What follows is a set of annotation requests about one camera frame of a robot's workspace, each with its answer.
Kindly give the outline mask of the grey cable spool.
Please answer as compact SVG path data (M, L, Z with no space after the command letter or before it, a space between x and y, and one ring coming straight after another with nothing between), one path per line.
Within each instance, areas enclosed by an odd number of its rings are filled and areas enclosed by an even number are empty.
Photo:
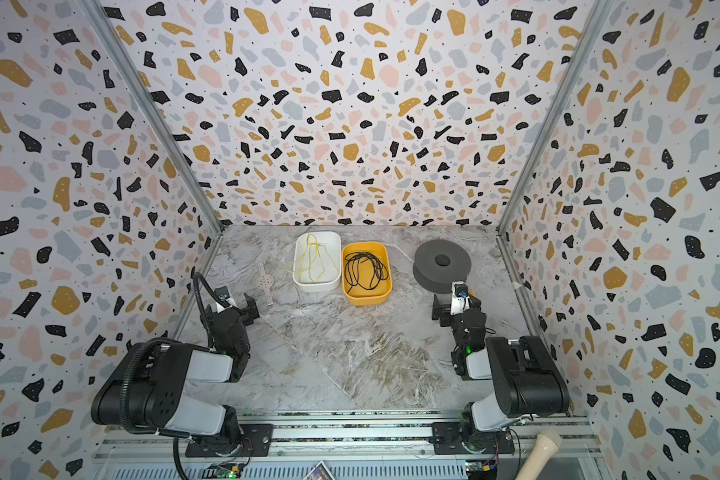
M471 267L471 258L464 248L448 240L435 239L417 248L412 272L425 290L446 295L451 292L453 282L466 281Z

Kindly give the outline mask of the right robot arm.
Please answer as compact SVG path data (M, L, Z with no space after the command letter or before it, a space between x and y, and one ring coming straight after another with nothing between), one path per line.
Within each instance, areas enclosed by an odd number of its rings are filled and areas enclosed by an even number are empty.
M434 296L432 319L453 335L456 375L493 386L485 398L468 403L458 421L432 425L435 454L511 454L512 425L569 410L568 388L540 337L491 336L480 301L468 291L453 293L449 303Z

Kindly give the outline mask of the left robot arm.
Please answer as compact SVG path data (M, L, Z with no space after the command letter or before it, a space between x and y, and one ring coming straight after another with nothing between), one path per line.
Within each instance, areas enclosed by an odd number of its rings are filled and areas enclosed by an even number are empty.
M211 288L199 273L192 291L206 345L168 337L133 344L95 395L91 418L132 435L186 439L189 457L257 456L256 434L240 425L233 407L195 399L185 385L242 379L251 358L247 329L259 317L258 305L245 294L239 306L227 288Z

